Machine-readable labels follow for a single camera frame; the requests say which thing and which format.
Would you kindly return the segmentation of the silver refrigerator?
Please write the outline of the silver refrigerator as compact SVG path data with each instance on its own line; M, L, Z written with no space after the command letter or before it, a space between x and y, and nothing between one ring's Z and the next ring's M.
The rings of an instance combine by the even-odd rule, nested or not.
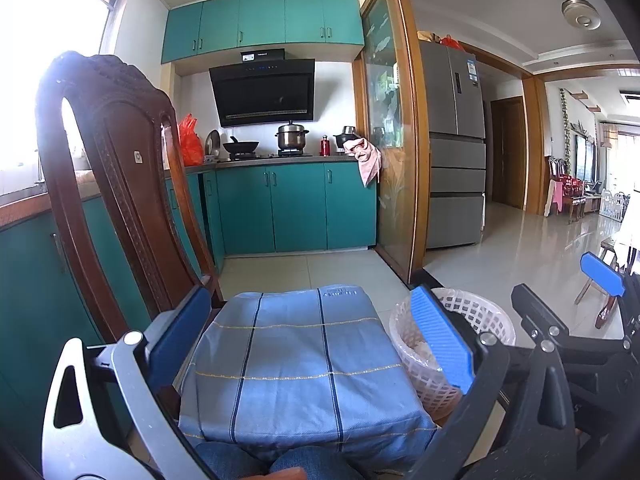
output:
M431 148L426 247L477 244L485 224L486 132L475 56L422 42Z

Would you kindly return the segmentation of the steel pot lid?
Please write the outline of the steel pot lid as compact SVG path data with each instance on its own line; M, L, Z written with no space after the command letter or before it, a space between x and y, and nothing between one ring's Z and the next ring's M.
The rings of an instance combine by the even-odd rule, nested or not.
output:
M220 135L219 135L219 132L216 129L214 129L206 136L206 139L205 139L205 144L204 144L205 159L206 160L217 159L220 154L220 147L221 147Z

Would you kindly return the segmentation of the black wok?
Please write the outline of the black wok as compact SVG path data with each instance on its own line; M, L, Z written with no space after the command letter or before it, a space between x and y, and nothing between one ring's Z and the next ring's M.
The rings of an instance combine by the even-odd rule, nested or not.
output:
M259 145L258 141L239 141L235 136L230 136L230 139L230 142L226 142L222 146L232 157L253 154Z

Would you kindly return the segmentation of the pink hanging towel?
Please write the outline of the pink hanging towel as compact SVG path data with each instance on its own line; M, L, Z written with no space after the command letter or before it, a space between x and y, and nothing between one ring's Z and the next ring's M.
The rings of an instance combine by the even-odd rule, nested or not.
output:
M344 142L344 150L358 162L360 178L365 188L372 181L380 180L382 155L369 140L366 138L347 140Z

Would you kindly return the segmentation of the steel cooking pot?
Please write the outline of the steel cooking pot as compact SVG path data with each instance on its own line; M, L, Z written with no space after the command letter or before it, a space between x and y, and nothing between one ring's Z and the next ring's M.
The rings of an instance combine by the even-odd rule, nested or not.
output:
M302 156L306 146L308 130L294 122L288 122L278 128L276 133L278 154L280 156Z

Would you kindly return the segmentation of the wooden glass sliding door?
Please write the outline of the wooden glass sliding door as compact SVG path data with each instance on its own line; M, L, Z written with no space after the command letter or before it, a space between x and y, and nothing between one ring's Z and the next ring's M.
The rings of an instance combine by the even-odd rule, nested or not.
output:
M430 134L410 0L366 0L356 57L357 126L381 153L376 252L406 285L423 266L430 204Z

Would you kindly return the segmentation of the dark wooden chair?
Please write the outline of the dark wooden chair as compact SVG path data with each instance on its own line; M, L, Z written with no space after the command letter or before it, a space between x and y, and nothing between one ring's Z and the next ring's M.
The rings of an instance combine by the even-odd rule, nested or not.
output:
M38 89L38 150L70 270L103 339L116 341L129 325L90 236L64 102L149 315L177 307L194 286L205 288L212 311L219 312L224 296L198 226L169 96L115 55L65 52Z

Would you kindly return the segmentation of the teal kitchen cabinets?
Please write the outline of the teal kitchen cabinets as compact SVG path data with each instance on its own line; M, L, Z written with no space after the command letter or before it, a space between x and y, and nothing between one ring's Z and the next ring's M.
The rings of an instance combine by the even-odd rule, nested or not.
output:
M160 62L273 44L364 45L359 0L206 0L168 12Z
M375 187L313 158L192 168L189 191L218 269L229 256L375 243ZM68 267L51 209L1 227L1 432L40 464L44 408L67 339L103 338Z

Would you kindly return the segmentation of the teal upper kitchen cabinets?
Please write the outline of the teal upper kitchen cabinets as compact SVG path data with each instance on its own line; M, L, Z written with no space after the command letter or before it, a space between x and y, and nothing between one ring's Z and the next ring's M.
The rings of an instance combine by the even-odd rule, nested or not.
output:
M359 0L206 0L168 12L160 62L273 44L364 45Z

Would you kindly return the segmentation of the black range hood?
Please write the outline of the black range hood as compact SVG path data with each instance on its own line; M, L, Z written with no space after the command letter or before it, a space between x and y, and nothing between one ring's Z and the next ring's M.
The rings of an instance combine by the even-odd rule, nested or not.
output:
M212 67L216 110L224 128L314 119L313 58L276 58Z

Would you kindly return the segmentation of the white plastic mesh basket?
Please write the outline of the white plastic mesh basket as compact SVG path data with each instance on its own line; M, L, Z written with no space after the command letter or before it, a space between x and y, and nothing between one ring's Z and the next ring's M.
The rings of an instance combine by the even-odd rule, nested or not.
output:
M491 333L507 346L515 328L499 306L461 289L417 287L390 316L390 338L419 400L432 419L448 416L475 378L472 344L456 331L461 315L475 335Z

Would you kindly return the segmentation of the brown wooden room door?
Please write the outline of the brown wooden room door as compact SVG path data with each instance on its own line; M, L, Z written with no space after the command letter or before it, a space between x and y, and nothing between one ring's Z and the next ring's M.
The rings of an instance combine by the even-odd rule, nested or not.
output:
M523 209L526 189L524 100L512 96L490 102L492 122L492 200Z

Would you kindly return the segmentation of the red thermos bottle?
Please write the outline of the red thermos bottle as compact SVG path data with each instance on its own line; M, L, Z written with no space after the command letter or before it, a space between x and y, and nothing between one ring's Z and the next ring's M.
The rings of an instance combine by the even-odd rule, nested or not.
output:
M322 136L322 139L320 142L320 155L321 156L331 155L331 142L326 134Z

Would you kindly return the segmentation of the orange plastic bag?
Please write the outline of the orange plastic bag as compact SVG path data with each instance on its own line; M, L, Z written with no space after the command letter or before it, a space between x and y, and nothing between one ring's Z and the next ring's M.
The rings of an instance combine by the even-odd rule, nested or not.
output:
M187 114L178 125L180 152L183 165L186 167L204 164L205 154L203 144L195 132L197 123L198 120L192 114Z

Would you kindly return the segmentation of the ceiling lamp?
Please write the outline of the ceiling lamp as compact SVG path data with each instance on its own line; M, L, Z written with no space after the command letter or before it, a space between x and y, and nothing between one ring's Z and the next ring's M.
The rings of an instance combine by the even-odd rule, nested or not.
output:
M601 26L597 9L587 0L564 0L561 12L570 26L585 30L596 30Z

